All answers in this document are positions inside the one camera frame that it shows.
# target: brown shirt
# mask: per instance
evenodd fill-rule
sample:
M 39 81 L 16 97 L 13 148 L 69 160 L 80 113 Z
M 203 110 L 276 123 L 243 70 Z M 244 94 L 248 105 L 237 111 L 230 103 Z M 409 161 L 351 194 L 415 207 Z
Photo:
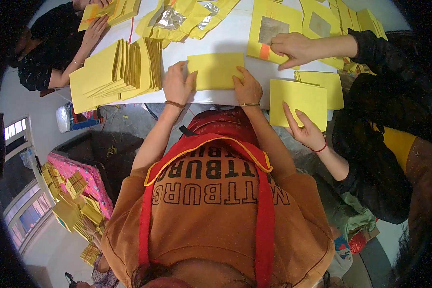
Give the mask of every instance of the brown shirt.
M 210 145 L 175 160 L 155 182 L 149 258 L 164 265 L 190 258 L 212 260 L 255 280 L 257 171 L 253 163 L 216 142 Z M 127 287 L 138 265 L 146 172 L 134 170 L 123 181 L 102 238 L 110 267 Z M 296 171 L 279 181 L 268 175 L 268 180 L 276 214 L 272 284 L 312 287 L 334 255 L 316 183 Z

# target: red apron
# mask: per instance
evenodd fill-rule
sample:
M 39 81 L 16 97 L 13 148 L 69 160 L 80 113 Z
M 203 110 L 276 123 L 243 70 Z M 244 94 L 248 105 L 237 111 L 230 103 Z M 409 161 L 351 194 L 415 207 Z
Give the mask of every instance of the red apron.
M 267 154 L 260 150 L 248 118 L 240 108 L 216 112 L 206 111 L 196 115 L 189 127 L 196 136 L 183 136 L 164 157 L 149 168 L 144 182 L 145 192 L 139 218 L 139 259 L 141 273 L 149 267 L 149 233 L 152 211 L 152 193 L 155 180 L 177 158 L 198 149 L 211 141 L 222 141 L 239 155 L 256 165 L 259 176 L 258 212 L 256 219 L 255 273 L 258 288 L 270 287 L 274 258 L 275 212 L 272 192 L 267 181 L 267 172 L 272 171 Z M 224 132 L 224 135 L 212 133 Z

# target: black shirt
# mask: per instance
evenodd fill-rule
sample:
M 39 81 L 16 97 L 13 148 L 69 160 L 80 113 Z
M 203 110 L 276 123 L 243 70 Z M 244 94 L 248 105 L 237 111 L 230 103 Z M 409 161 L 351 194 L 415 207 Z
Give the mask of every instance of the black shirt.
M 49 10 L 35 21 L 30 29 L 32 38 L 43 42 L 19 61 L 19 80 L 25 88 L 45 90 L 52 69 L 64 71 L 69 66 L 85 35 L 85 31 L 78 32 L 79 25 L 72 2 Z

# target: bracelet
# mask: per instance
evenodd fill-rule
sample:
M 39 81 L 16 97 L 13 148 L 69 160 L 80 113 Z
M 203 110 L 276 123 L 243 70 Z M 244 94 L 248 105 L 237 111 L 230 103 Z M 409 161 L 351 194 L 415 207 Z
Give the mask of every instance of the bracelet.
M 83 64 L 85 64 L 85 61 L 83 61 L 81 63 L 77 63 L 77 61 L 75 61 L 75 58 L 74 58 L 74 63 L 77 64 L 77 65 L 83 65 Z
M 311 151 L 312 152 L 315 152 L 315 153 L 319 153 L 319 152 L 322 152 L 323 150 L 325 150 L 325 148 L 328 146 L 328 142 L 327 142 L 327 138 L 325 138 L 325 147 L 323 147 L 322 149 L 320 149 L 320 150 L 318 150 L 318 151 L 315 151 L 315 150 L 312 150 L 311 149 Z
M 259 103 L 243 103 L 243 104 L 239 104 L 239 106 L 259 106 Z
M 170 104 L 170 105 L 176 106 L 176 107 L 178 107 L 178 108 L 181 109 L 181 110 L 184 110 L 184 109 L 186 108 L 186 106 L 183 105 L 183 104 L 179 104 L 179 103 L 177 103 L 177 102 L 168 101 L 168 100 L 165 101 L 165 104 Z

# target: white tablecloth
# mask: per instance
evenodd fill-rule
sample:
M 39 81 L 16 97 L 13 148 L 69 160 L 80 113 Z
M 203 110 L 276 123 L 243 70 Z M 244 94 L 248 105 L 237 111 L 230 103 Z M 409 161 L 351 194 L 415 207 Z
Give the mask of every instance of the white tablecloth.
M 135 29 L 139 20 L 147 13 L 155 9 L 157 0 L 143 0 L 139 13 L 133 19 L 125 21 L 121 24 L 113 26 L 106 32 L 97 47 L 93 50 L 93 54 L 108 47 L 115 41 L 123 38 L 128 41 L 131 33 L 131 25 L 133 32 L 131 41 L 134 42 L 139 38 L 135 33 Z M 245 54 L 245 68 L 249 70 L 253 76 L 259 81 L 263 87 L 264 95 L 261 99 L 261 107 L 268 109 L 270 101 L 270 79 L 294 79 L 294 70 L 287 69 L 278 71 L 277 64 L 263 61 L 246 56 L 246 47 L 248 36 L 250 33 L 251 18 L 253 12 L 253 0 L 240 0 L 230 14 L 222 20 L 216 28 L 208 32 L 202 40 L 185 39 L 184 43 L 171 43 L 162 53 L 163 67 L 165 70 L 174 63 L 187 60 L 188 55 L 208 54 L 218 52 L 243 52 Z M 299 0 L 284 0 L 283 4 L 293 7 L 302 12 Z M 319 61 L 313 61 L 300 67 L 301 71 L 319 71 L 319 72 L 334 72 L 337 70 Z M 163 103 L 165 95 L 163 90 L 140 95 L 125 101 L 117 101 L 113 104 L 131 104 L 131 103 Z M 219 105 L 236 105 L 234 90 L 207 90 L 197 91 L 194 93 L 190 103 L 205 103 Z

